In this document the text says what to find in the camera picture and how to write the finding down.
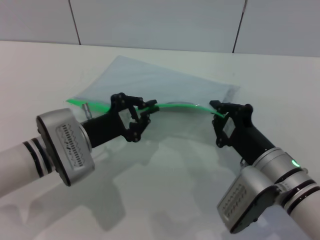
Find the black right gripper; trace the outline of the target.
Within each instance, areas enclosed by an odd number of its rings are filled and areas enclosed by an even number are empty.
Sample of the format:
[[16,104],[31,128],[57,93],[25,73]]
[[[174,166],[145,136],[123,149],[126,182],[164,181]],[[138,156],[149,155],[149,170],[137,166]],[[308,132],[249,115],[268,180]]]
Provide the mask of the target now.
[[[235,104],[211,100],[209,105],[215,109],[212,126],[216,135],[216,145],[232,147],[248,164],[254,162],[265,152],[275,148],[252,123],[253,107],[250,104]],[[230,136],[224,132],[227,120],[232,120],[234,129]]]

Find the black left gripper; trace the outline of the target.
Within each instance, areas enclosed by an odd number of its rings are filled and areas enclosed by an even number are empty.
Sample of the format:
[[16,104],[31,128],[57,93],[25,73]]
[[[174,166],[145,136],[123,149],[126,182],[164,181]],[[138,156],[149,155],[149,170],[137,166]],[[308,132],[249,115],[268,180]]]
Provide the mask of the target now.
[[[107,113],[83,122],[91,147],[98,147],[117,137],[124,137],[127,142],[137,143],[141,140],[150,120],[150,114],[142,113],[138,116],[136,109],[147,113],[160,110],[155,99],[145,102],[142,97],[129,96],[123,92],[113,94],[110,98],[111,106]],[[128,110],[131,116],[129,126],[126,127],[120,117],[120,112]]]

